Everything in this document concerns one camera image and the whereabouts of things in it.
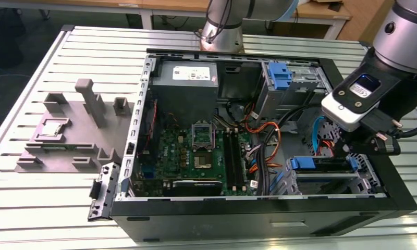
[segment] floor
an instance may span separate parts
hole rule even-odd
[[[109,13],[88,13],[52,11],[50,19],[42,20],[37,10],[24,9],[21,20],[25,25],[26,33],[16,39],[20,50],[24,54],[24,61],[13,68],[1,69],[0,75],[21,74],[30,76],[38,63],[49,49],[49,46],[58,34],[64,24],[74,24],[77,26],[96,26],[113,28],[141,28],[140,16]],[[160,17],[154,17],[154,28],[161,30],[193,31],[202,28],[204,18],[190,17],[168,17],[165,21]],[[244,21],[244,33],[266,35],[262,21]],[[5,76],[0,77],[0,124],[6,117],[16,99],[20,96],[29,77]]]

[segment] blue cable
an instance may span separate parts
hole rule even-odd
[[[318,140],[317,140],[317,135],[318,135],[318,125],[320,121],[325,118],[325,116],[317,117],[313,122],[313,128],[312,128],[312,147],[313,147],[313,153],[317,152],[318,150]]]
[[[280,182],[282,176],[284,176],[284,172],[281,171],[278,176],[273,179],[273,182],[272,182],[270,187],[269,187],[269,192],[272,192],[272,190],[276,187],[277,183]]]

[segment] motherboard chip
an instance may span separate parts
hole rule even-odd
[[[212,168],[212,152],[196,151],[194,152],[194,168]]]

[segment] table leg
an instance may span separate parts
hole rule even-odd
[[[141,25],[144,30],[152,30],[153,29],[153,14],[149,10],[140,10],[140,17],[141,17]]]
[[[334,40],[340,34],[342,26],[345,25],[346,20],[334,20],[333,24],[330,25],[325,38],[328,40]]]

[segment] green circuit board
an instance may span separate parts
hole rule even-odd
[[[202,140],[209,140],[212,135],[202,135]],[[241,147],[249,143],[249,134],[238,134],[238,143]],[[144,196],[162,196],[164,181],[173,180],[198,180],[221,181],[222,194],[225,196],[253,195],[252,191],[242,189],[229,190],[226,187],[226,169],[224,164],[224,144],[222,131],[214,132],[214,148],[209,151],[193,151],[190,129],[176,130],[165,129],[161,132],[158,141],[158,160],[156,166],[141,164],[141,170],[145,176],[142,180]]]

